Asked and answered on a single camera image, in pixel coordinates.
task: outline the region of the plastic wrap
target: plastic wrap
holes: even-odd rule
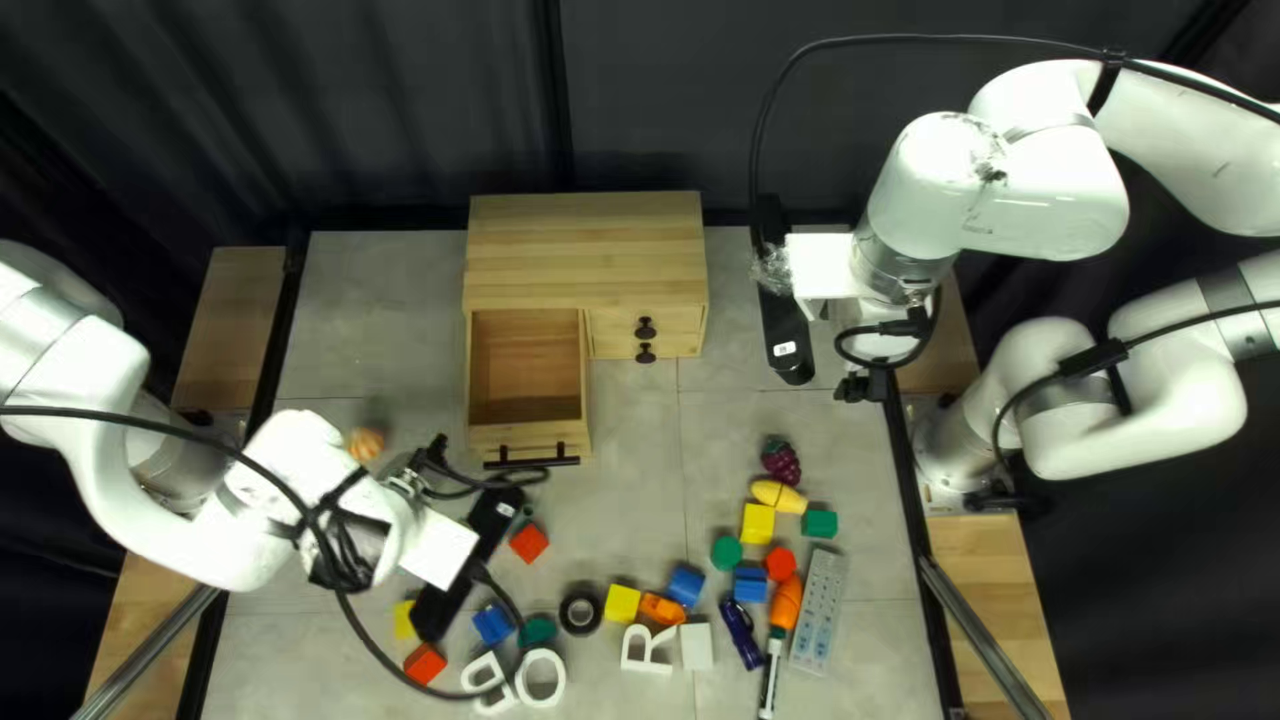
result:
[[[765,243],[768,252],[751,261],[751,279],[773,295],[791,295],[791,266],[787,264],[786,249],[781,245]]]

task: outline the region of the white remote control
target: white remote control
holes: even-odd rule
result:
[[[827,675],[827,660],[836,642],[836,623],[845,597],[847,569],[844,555],[814,546],[809,557],[804,600],[800,602],[800,619],[796,621],[795,639],[791,641],[792,667],[818,676]]]

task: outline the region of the blue cube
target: blue cube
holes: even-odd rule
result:
[[[769,575],[763,568],[739,568],[733,573],[733,600],[764,602],[769,598]]]
[[[490,605],[471,619],[471,624],[480,633],[480,641],[488,647],[497,647],[502,641],[516,632],[516,626],[507,619],[507,614],[500,607]]]
[[[676,568],[676,571],[671,574],[671,582],[667,583],[667,597],[685,607],[692,607],[698,605],[698,596],[703,593],[705,579],[700,573],[689,568]]]

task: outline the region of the drawer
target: drawer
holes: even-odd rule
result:
[[[635,356],[641,351],[640,347],[641,343],[649,343],[649,352],[653,352],[659,359],[696,357],[698,343],[700,341],[701,341],[700,336],[690,333],[682,333],[682,334],[659,333],[658,337],[653,340],[636,340],[634,337],[598,338],[595,341],[595,359],[635,360]]]
[[[591,357],[631,359],[640,343],[649,342],[658,357],[689,357],[701,351],[704,306],[637,310],[589,310]],[[652,338],[637,338],[641,327],[653,328]]]
[[[589,456],[586,328],[579,310],[479,310],[467,318],[467,445],[484,460]]]

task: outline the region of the yellow cube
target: yellow cube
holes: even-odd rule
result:
[[[773,539],[773,509],[748,502],[742,506],[742,544],[769,544]]]
[[[392,625],[393,626],[392,632],[396,634],[396,639],[398,641],[407,641],[410,638],[417,637],[417,632],[413,630],[413,623],[411,623],[408,619],[410,610],[413,610],[412,600],[406,600],[404,602],[397,602],[392,607],[392,619],[394,623]]]
[[[605,620],[630,625],[635,623],[637,610],[640,610],[640,591],[626,585],[609,585],[609,594],[604,598]]]

